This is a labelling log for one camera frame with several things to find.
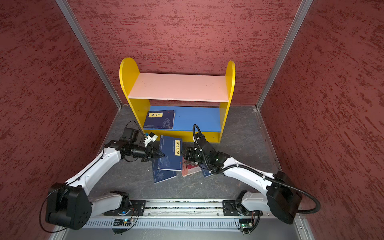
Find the blue book Guiguzi label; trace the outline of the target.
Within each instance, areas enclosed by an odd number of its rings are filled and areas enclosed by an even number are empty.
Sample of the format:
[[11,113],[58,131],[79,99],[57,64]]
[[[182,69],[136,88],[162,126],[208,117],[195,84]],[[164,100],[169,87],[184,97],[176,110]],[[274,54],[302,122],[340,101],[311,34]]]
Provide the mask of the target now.
[[175,120],[174,110],[149,111],[145,119],[144,129],[172,130]]

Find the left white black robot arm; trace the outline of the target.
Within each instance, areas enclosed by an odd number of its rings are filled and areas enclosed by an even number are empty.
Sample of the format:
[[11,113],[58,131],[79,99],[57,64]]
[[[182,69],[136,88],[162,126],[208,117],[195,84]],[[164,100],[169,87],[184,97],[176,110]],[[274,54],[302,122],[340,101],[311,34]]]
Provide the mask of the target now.
[[42,207],[46,208],[45,221],[66,229],[79,230],[89,219],[109,211],[119,216],[133,216],[129,194],[112,191],[98,199],[89,199],[96,183],[120,160],[126,157],[149,162],[165,156],[153,143],[158,136],[149,133],[141,144],[137,143],[138,130],[125,128],[119,140],[104,145],[101,153],[84,169],[64,183],[51,186]]

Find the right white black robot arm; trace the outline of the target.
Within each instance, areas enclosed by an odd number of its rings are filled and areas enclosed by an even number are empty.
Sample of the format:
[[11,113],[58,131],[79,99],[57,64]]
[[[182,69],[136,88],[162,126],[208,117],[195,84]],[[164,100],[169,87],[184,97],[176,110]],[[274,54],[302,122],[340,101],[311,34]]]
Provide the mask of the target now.
[[238,195],[236,208],[242,215],[268,211],[286,224],[294,222],[302,194],[293,189],[295,185],[285,173],[278,171],[272,174],[251,168],[226,153],[216,151],[201,134],[197,136],[198,141],[194,146],[182,151],[186,160],[208,163],[208,170],[222,171],[224,176],[239,180],[258,191],[242,191]]

